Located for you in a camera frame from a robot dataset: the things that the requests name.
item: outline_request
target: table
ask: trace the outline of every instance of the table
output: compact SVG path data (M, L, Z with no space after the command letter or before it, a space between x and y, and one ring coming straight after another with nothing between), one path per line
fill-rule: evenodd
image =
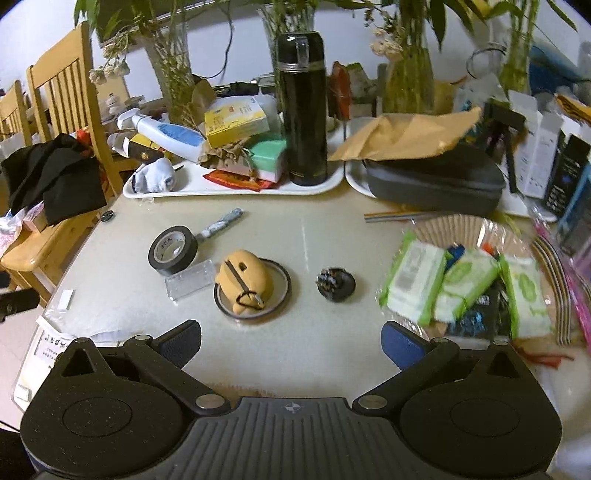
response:
M285 266L292 297L276 319L260 325L226 317L211 288L174 304L164 278L147 261L152 241L163 230L186 225L197 233L236 207L245 209L244 217L203 243L197 260L211 258L219 265L243 248ZM404 225L368 225L363 219L364 213L389 208L345 182L313 197L186 197L153 203L120 197L115 217L95 228L46 312L63 332L90 336L122 330L121 340L135 333L158 336L195 319L202 327L202 347L184 369L201 382L224 393L240 387L352 401L399 371L382 353L380 331L387 318L375 290ZM355 276L357 289L344 303L331 303L317 291L314 281L324 267L343 267ZM75 290L70 308L55 316L52 305L67 289Z

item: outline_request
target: white eraser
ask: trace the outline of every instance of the white eraser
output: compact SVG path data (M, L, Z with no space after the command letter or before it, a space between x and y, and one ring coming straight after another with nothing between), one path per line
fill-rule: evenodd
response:
M60 301L57 303L58 310L67 310L70 306L70 300L72 299L72 294L74 290L64 290L61 292Z
M16 388L14 389L14 396L19 398L20 400L24 400L26 402L31 401L31 389L27 387L23 387L21 384L17 384Z

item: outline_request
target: round metal bolt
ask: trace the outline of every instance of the round metal bolt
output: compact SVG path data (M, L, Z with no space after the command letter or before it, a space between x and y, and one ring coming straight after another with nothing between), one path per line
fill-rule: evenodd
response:
M388 404L388 400L380 395L364 395L358 401L359 406L366 410L379 410Z
M224 400L223 397L220 397L219 395L216 394L208 394L208 395L201 395L200 397L197 397L197 400L195 400L196 405L199 408L203 408L205 410L211 410L212 408L219 408L222 405L224 405L226 400Z

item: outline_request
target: white sock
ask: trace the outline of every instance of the white sock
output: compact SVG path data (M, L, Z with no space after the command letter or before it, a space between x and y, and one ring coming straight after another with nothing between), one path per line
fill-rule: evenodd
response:
M171 192L174 188L174 169L170 160L159 158L134 173L131 187L134 193Z

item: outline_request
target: white box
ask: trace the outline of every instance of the white box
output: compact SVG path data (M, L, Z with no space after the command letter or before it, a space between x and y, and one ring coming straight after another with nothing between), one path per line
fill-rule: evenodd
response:
M542 115L535 98L509 92L511 108L525 116L527 136L515 152L517 188L528 197L542 199L552 174L558 136L563 118L555 113Z

